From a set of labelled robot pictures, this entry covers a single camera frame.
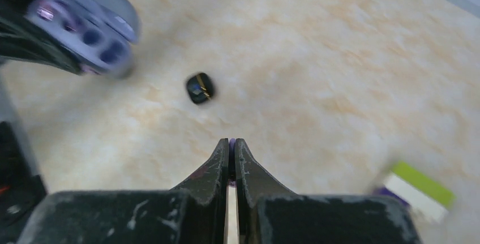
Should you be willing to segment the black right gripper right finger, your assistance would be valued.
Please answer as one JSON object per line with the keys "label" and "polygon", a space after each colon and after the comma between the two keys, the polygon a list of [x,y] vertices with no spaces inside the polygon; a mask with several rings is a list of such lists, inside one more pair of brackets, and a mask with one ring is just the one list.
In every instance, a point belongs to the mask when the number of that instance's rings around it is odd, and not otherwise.
{"label": "black right gripper right finger", "polygon": [[249,243],[254,222],[251,214],[264,196],[290,195],[294,192],[278,181],[255,160],[244,139],[234,139],[234,184],[237,197],[239,243]]}

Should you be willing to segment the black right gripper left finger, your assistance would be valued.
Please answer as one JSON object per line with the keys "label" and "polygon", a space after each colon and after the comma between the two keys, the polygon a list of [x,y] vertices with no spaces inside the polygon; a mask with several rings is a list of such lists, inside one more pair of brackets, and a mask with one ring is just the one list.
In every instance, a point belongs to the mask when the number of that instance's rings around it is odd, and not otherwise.
{"label": "black right gripper left finger", "polygon": [[171,243],[225,243],[228,235],[229,140],[170,191]]}

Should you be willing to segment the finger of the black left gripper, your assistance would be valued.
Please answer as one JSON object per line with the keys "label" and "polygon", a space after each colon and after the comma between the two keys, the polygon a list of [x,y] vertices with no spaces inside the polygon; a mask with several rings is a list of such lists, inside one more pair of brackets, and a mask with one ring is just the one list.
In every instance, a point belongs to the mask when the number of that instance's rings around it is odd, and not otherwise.
{"label": "finger of the black left gripper", "polygon": [[1,0],[1,61],[39,63],[80,75],[81,60],[24,17],[33,1]]}

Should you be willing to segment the purple earbud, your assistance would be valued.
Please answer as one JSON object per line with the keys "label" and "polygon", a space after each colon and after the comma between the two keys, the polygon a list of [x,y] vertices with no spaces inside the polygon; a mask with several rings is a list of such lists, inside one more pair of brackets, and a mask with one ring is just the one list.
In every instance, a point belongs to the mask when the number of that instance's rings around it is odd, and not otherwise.
{"label": "purple earbud", "polygon": [[236,172],[235,172],[235,141],[236,138],[229,140],[229,183],[231,187],[236,187]]}

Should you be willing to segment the grey purple charging case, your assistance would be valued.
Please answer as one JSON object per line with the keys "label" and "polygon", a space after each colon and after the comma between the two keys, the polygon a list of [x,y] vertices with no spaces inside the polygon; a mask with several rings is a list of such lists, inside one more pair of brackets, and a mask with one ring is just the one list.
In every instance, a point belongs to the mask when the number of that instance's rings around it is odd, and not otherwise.
{"label": "grey purple charging case", "polygon": [[140,19],[128,0],[33,0],[25,17],[80,59],[84,72],[123,78]]}

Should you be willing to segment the glossy black charging case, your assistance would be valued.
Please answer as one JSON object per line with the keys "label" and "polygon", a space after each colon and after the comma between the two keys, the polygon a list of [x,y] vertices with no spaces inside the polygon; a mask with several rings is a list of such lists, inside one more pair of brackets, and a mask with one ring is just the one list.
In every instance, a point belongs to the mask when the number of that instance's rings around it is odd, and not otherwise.
{"label": "glossy black charging case", "polygon": [[200,105],[215,97],[215,86],[210,78],[204,72],[199,72],[189,77],[186,81],[186,91],[190,100]]}

